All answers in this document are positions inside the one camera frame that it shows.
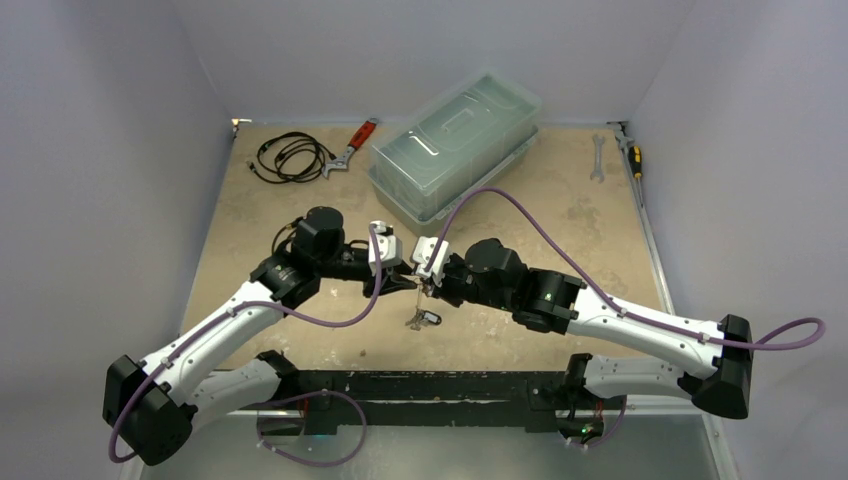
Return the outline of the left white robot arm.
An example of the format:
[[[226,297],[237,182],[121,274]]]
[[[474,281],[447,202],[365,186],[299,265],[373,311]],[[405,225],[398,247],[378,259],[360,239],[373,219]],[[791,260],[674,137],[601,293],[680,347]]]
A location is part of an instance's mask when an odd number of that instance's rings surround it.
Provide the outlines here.
[[[260,357],[234,371],[220,364],[284,318],[324,328],[365,320],[378,298],[415,288],[413,276],[427,258],[403,257],[391,225],[372,221],[364,239],[347,240],[343,215],[314,207],[282,227],[272,252],[248,279],[200,323],[165,346],[134,360],[116,359],[107,370],[103,418],[111,431],[107,455],[122,464],[140,458],[156,465],[180,449],[201,425],[243,406],[267,402],[284,409],[297,399],[298,382]],[[323,279],[358,282],[368,302],[346,320],[301,311]]]

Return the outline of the white oval keyring holder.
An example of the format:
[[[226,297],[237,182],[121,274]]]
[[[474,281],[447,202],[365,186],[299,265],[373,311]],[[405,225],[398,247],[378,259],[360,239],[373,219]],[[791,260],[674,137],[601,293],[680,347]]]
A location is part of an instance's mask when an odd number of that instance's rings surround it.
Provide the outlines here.
[[[409,272],[403,276],[417,282],[418,289],[416,290],[416,303],[412,317],[405,323],[413,331],[420,331],[426,326],[438,326],[442,323],[442,317],[437,313],[427,310],[423,307],[424,296],[420,290],[419,278],[415,275],[415,268],[409,266]]]

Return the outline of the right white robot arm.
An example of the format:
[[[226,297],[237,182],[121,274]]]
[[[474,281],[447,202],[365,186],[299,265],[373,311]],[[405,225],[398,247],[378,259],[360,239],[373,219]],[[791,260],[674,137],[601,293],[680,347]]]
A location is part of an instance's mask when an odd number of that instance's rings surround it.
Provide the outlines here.
[[[657,395],[688,399],[727,419],[749,415],[753,355],[740,345],[751,341],[752,332],[742,317],[695,320],[616,300],[574,276],[527,266],[496,238],[460,256],[433,237],[421,237],[410,260],[431,298],[502,310],[532,331],[591,337],[641,352],[634,359],[588,356],[561,381],[573,406]]]

